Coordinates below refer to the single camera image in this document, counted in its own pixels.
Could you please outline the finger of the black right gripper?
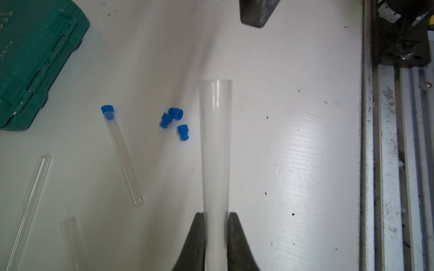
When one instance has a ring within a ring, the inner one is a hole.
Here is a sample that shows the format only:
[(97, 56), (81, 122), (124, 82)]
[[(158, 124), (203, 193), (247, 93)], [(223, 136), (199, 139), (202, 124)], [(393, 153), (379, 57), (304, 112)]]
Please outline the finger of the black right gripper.
[(239, 0), (240, 20), (255, 28), (262, 28), (278, 6), (280, 0)]

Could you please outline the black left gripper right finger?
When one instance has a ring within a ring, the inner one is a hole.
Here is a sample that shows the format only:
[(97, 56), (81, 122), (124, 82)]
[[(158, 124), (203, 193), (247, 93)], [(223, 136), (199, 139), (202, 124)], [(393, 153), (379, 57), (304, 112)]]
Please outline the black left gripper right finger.
[(228, 219), (227, 266), (229, 271), (260, 271), (250, 250), (246, 235), (237, 213)]

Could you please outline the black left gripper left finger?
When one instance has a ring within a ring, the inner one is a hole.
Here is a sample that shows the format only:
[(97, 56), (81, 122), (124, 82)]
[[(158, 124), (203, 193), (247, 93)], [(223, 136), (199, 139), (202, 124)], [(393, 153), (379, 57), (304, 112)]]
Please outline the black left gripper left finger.
[(204, 271), (206, 255), (205, 219), (201, 212), (195, 214), (180, 256), (173, 271)]

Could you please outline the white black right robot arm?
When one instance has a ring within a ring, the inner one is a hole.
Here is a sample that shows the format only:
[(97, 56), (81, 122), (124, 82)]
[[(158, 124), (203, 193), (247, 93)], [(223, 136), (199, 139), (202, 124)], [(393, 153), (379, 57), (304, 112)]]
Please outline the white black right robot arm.
[(400, 68), (431, 63), (433, 1), (372, 1), (373, 62)]

